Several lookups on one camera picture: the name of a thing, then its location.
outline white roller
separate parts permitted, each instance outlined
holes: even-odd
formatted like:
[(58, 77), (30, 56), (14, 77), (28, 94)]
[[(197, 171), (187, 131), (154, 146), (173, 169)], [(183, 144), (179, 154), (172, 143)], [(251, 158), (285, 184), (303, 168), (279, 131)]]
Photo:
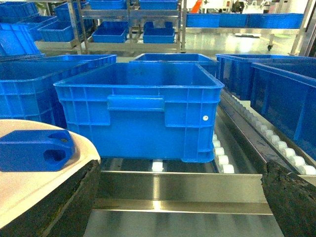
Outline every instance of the white roller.
[(272, 130), (269, 130), (269, 129), (268, 129), (268, 130), (264, 131), (263, 135), (264, 135), (267, 139), (270, 139), (270, 138), (274, 135), (274, 133), (273, 133)]
[(288, 161), (294, 166), (294, 167), (299, 167), (302, 165), (306, 165), (305, 164), (305, 160), (303, 157), (299, 157), (299, 156), (293, 156), (293, 157), (289, 157)]
[(217, 157), (217, 162), (218, 162), (219, 165), (221, 165), (221, 164), (229, 164), (228, 156), (226, 156), (226, 155), (218, 156)]
[(259, 120), (255, 122), (255, 127), (257, 129), (260, 129), (261, 125), (262, 125), (262, 123)]
[(316, 169), (311, 165), (300, 166), (299, 172), (303, 175), (316, 175)]
[(277, 149), (282, 152), (283, 149), (286, 149), (287, 148), (287, 143), (286, 142), (283, 142), (283, 141), (279, 141), (277, 144), (276, 144), (276, 147)]
[(222, 147), (216, 147), (216, 148), (215, 148), (215, 155), (216, 155), (216, 156), (223, 156), (223, 155), (225, 155), (224, 148), (222, 148)]
[(256, 121), (259, 121), (257, 117), (254, 116), (253, 118), (251, 118), (251, 123), (253, 125), (256, 125)]
[(286, 158), (294, 157), (295, 156), (295, 151), (292, 148), (285, 148), (282, 151), (282, 155), (285, 156)]
[(223, 170), (224, 174), (234, 174), (235, 173), (234, 167), (231, 164), (222, 165), (222, 170)]
[(162, 161), (153, 161), (153, 172), (163, 172), (163, 162)]
[(214, 147), (221, 147), (221, 142), (220, 141), (218, 141), (218, 140), (215, 140), (215, 141), (213, 141), (213, 145), (214, 145)]
[(280, 137), (277, 136), (277, 135), (273, 135), (270, 137), (270, 142), (273, 144), (273, 145), (277, 145), (277, 143), (280, 141)]
[(268, 127), (266, 125), (260, 126), (260, 132), (264, 133), (266, 130), (268, 130)]

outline metal shelf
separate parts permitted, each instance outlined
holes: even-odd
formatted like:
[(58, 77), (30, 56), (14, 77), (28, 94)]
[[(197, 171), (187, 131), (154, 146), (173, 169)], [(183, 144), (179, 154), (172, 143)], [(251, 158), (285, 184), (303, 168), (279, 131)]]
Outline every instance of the metal shelf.
[(73, 50), (80, 42), (76, 39), (70, 42), (45, 42), (35, 41), (35, 45), (39, 50)]
[(254, 29), (254, 28), (186, 28), (187, 33), (218, 33), (218, 34), (284, 34), (297, 35), (299, 29)]

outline metal shelf rack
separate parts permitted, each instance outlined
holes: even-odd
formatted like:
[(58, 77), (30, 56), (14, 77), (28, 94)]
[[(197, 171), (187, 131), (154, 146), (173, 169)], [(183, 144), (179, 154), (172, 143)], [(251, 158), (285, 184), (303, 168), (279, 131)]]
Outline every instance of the metal shelf rack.
[(78, 54), (85, 54), (87, 53), (86, 50), (84, 50), (81, 46), (81, 43), (84, 42), (85, 45), (87, 44), (87, 34), (85, 32), (83, 19), (79, 19), (81, 22), (81, 28), (82, 28), (82, 37), (79, 37), (77, 25), (78, 25), (78, 19), (76, 19), (76, 13), (74, 9), (74, 0), (15, 0), (14, 2), (67, 2), (68, 9), (69, 9), (69, 15), (71, 20), (71, 25), (74, 29), (74, 35), (75, 38), (71, 42), (45, 42), (45, 41), (36, 41), (35, 44), (41, 51), (69, 51), (69, 50), (76, 50)]
[[(277, 6), (276, 13), (280, 13), (282, 5), (285, 0), (281, 0)], [(284, 34), (284, 35), (296, 35), (290, 55), (296, 54), (296, 49), (299, 44), (299, 40), (304, 33), (304, 26), (308, 20), (308, 13), (312, 6), (313, 0), (308, 0), (307, 6), (304, 11), (304, 18), (301, 24), (300, 29), (253, 29), (253, 28), (186, 28), (183, 27), (182, 30), (182, 46), (181, 51), (185, 52), (185, 37), (186, 33), (218, 33), (218, 34), (264, 34), (271, 35), (270, 42), (268, 45), (268, 50), (270, 51), (273, 47), (273, 39), (275, 34)], [(183, 24), (186, 25), (187, 19), (187, 1), (184, 1), (183, 4)]]
[[(82, 9), (83, 19), (104, 21), (127, 21), (129, 25), (129, 39), (125, 43), (95, 43), (88, 39), (87, 48), (90, 52), (96, 51), (145, 51), (145, 52), (179, 52), (181, 47), (181, 2), (177, 10), (141, 10), (136, 2), (133, 6), (126, 1), (127, 10), (92, 10), (90, 6)], [(175, 43), (142, 43), (141, 35), (144, 21), (156, 19), (172, 21), (176, 28)]]

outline floor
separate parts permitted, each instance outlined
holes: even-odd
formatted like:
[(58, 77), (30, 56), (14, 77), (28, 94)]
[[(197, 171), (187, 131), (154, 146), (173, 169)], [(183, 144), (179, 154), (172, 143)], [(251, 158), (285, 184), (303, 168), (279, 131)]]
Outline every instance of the floor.
[[(232, 34), (187, 34), (186, 41), (187, 53), (201, 53), (212, 58), (216, 58), (217, 53), (287, 55), (291, 51), (294, 36), (276, 36), (271, 52), (267, 49), (269, 35), (251, 38)], [(140, 52), (117, 54), (118, 62), (129, 62)], [(84, 237), (98, 236), (282, 237), (283, 234), (274, 216), (93, 210)]]

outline blue plastic part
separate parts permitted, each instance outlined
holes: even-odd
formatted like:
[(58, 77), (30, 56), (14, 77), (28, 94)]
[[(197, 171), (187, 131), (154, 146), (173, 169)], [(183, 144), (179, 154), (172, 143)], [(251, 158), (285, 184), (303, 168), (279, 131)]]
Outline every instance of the blue plastic part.
[(245, 27), (247, 24), (247, 14), (220, 14), (219, 27)]
[(303, 17), (303, 14), (298, 13), (263, 14), (260, 28), (298, 29), (301, 27)]
[(173, 28), (146, 28), (143, 34), (144, 43), (174, 43)]
[(0, 24), (0, 56), (40, 54), (27, 26)]
[(247, 27), (248, 28), (260, 28), (261, 27), (261, 20), (263, 14), (248, 14), (248, 21)]
[(191, 63), (116, 63), (54, 84), (67, 126), (100, 156), (213, 160), (223, 84)]
[(144, 53), (131, 62), (167, 62), (167, 63), (197, 63), (211, 75), (216, 76), (219, 62), (202, 54), (194, 53)]
[(178, 0), (139, 0), (142, 10), (176, 10)]
[(127, 40), (127, 29), (99, 27), (92, 37), (96, 43), (124, 43)]
[(316, 160), (316, 63), (252, 66), (251, 107)]
[(250, 100), (251, 97), (253, 85), (251, 63), (286, 63), (304, 59), (315, 61), (313, 58), (285, 55), (216, 54), (216, 56), (220, 63), (219, 71), (216, 74), (217, 79), (240, 100)]
[[(85, 8), (86, 6), (88, 6), (89, 3), (82, 1), (80, 4), (81, 4), (81, 8)], [(77, 2), (74, 2), (74, 9), (76, 12), (76, 18), (80, 19)], [(55, 7), (54, 10), (59, 21), (70, 21), (70, 15), (69, 15), (67, 2)]]
[(218, 28), (220, 14), (187, 14), (187, 27)]
[(38, 61), (54, 61), (54, 62), (63, 62), (63, 61), (73, 61), (78, 63), (87, 63), (89, 68), (97, 68), (104, 65), (109, 65), (116, 63), (117, 56), (111, 54), (102, 54), (102, 55), (61, 55), (53, 57), (41, 57), (37, 59)]
[(58, 171), (75, 152), (66, 130), (16, 130), (0, 138), (0, 171)]
[(126, 0), (92, 0), (90, 1), (91, 9), (103, 10), (103, 9), (127, 9)]
[(48, 24), (38, 31), (42, 34), (46, 42), (70, 42), (74, 39), (74, 30), (70, 22), (56, 21)]
[(87, 64), (71, 61), (0, 63), (0, 119), (27, 119), (65, 128), (53, 84), (88, 70)]
[(27, 17), (38, 13), (34, 2), (0, 3), (0, 16), (2, 17)]

